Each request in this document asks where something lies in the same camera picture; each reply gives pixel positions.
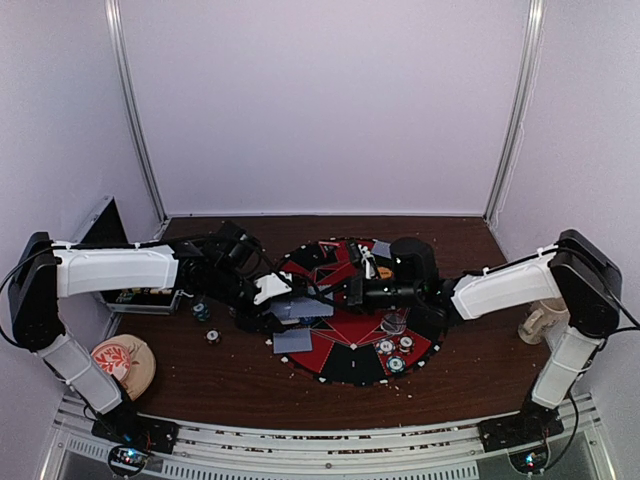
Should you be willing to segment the green blue poker chip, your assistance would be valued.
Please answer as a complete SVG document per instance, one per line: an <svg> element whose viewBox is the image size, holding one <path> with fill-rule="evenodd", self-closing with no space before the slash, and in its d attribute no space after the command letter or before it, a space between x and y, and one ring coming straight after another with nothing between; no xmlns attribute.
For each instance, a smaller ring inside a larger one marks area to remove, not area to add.
<svg viewBox="0 0 640 480"><path fill-rule="evenodd" d="M392 374L403 372L406 368L405 360L399 356L390 356L386 361L386 367Z"/></svg>

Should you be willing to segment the brown white poker chip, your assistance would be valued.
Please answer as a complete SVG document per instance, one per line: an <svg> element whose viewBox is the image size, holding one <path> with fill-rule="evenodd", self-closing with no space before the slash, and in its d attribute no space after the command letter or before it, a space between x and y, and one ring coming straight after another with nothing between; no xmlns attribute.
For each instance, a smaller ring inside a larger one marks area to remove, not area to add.
<svg viewBox="0 0 640 480"><path fill-rule="evenodd" d="M402 336L398 340L398 351L403 355L409 355L413 352L415 342L410 336Z"/></svg>

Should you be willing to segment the grey cards seat two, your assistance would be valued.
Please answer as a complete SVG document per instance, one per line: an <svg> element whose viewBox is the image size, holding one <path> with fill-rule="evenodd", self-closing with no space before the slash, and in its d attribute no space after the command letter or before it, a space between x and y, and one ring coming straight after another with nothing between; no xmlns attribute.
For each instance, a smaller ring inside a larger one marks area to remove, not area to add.
<svg viewBox="0 0 640 480"><path fill-rule="evenodd" d="M272 342L275 354L304 353L313 350L311 330L308 328L274 333Z"/></svg>

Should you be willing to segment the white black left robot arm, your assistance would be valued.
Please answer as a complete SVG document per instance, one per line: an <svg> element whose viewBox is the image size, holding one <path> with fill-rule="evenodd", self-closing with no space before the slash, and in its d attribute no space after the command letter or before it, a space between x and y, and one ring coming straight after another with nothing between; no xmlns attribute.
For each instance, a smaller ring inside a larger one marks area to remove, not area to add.
<svg viewBox="0 0 640 480"><path fill-rule="evenodd" d="M68 332L59 300L101 291L177 289L231 307L254 329L280 329L277 318L262 313L271 299L293 291L291 276L275 267L259 277L241 271L262 253L260 242L232 222L209 235L136 244L55 242L37 232L1 284L12 327L6 340L41 358L121 443L144 442L148 434L125 388Z"/></svg>

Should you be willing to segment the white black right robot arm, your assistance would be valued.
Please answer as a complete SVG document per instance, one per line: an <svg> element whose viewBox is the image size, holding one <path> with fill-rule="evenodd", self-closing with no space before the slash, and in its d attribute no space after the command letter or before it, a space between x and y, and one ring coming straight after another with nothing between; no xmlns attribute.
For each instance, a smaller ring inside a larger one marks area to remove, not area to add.
<svg viewBox="0 0 640 480"><path fill-rule="evenodd" d="M573 229L534 254L457 279L440 278L433 248L417 238L396 240L389 252L391 278L357 274L347 283L348 306L366 312L420 306L429 322L450 327L534 301L564 301L568 324L519 412L478 425L487 451L560 433L560 403L628 313L620 299L619 268Z"/></svg>

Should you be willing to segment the blue orange poker chip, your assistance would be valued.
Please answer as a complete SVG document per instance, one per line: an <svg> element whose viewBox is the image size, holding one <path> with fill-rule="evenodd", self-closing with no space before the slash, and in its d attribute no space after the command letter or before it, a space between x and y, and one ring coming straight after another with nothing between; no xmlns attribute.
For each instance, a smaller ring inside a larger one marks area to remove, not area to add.
<svg viewBox="0 0 640 480"><path fill-rule="evenodd" d="M375 350L379 355L391 355L395 351L395 344L390 339L384 339L375 344Z"/></svg>

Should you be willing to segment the green blue chip stack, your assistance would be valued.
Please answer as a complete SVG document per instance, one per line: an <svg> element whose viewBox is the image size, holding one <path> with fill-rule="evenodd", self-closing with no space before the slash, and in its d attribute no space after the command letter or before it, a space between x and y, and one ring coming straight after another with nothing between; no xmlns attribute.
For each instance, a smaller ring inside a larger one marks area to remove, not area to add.
<svg viewBox="0 0 640 480"><path fill-rule="evenodd" d="M190 307L193 317L199 322L210 320L209 306L205 302L193 303Z"/></svg>

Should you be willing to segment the grey card deck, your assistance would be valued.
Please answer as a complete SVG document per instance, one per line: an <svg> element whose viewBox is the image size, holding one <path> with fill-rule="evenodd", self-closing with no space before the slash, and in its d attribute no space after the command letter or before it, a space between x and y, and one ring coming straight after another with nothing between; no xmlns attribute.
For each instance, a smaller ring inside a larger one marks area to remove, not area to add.
<svg viewBox="0 0 640 480"><path fill-rule="evenodd" d="M334 314L334 307L303 297L272 301L270 312L287 325L299 323L303 319L331 317Z"/></svg>

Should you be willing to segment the grey cards seat six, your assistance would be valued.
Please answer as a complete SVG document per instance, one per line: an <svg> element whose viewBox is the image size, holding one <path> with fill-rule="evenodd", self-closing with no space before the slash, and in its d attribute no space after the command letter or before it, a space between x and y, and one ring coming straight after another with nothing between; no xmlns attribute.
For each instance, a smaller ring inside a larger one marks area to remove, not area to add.
<svg viewBox="0 0 640 480"><path fill-rule="evenodd" d="M392 258L391 244L389 242L375 240L371 248L371 253L377 258L390 260Z"/></svg>

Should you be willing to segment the orange big blind button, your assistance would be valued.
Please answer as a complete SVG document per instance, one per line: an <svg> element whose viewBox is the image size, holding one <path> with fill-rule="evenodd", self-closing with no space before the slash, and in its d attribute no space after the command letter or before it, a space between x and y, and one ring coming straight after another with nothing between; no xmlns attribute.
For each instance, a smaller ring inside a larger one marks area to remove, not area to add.
<svg viewBox="0 0 640 480"><path fill-rule="evenodd" d="M390 279L393 276L392 271L386 267L380 267L378 272L381 279Z"/></svg>

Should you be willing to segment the brown red chip stack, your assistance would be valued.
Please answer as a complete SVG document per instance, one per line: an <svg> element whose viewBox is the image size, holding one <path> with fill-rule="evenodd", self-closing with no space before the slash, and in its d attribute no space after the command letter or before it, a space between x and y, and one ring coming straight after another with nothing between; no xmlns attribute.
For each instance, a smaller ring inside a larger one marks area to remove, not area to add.
<svg viewBox="0 0 640 480"><path fill-rule="evenodd" d="M210 345L218 344L221 341L221 333L217 329L208 330L205 333L205 340Z"/></svg>

